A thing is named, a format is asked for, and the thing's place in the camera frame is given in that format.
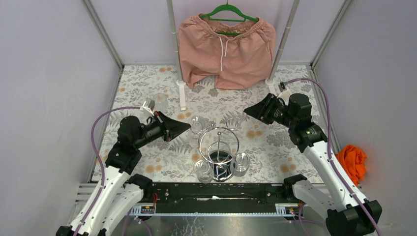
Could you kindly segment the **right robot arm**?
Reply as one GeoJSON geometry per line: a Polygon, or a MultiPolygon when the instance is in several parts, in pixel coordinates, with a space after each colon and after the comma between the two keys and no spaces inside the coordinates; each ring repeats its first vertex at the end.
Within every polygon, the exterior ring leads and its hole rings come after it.
{"type": "Polygon", "coordinates": [[[307,95],[294,93],[285,103],[269,93],[243,111],[265,124],[276,122],[287,127],[292,143],[311,162],[329,191],[324,194],[299,174],[284,179],[284,200],[307,204],[324,219],[332,236],[364,236],[373,232],[380,236],[377,223],[381,205],[368,200],[349,178],[331,150],[330,139],[312,121],[311,110],[307,95]]]}

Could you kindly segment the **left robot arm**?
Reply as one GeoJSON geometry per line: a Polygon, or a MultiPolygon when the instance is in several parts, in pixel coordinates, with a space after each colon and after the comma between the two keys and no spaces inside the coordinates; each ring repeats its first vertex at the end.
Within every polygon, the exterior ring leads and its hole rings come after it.
{"type": "Polygon", "coordinates": [[[68,226],[59,227],[56,235],[110,236],[136,203],[152,197],[152,180],[132,173],[142,158],[140,149],[159,138],[170,142],[190,128],[159,111],[146,123],[136,116],[124,117],[106,161],[99,160],[101,180],[83,209],[68,226]]]}

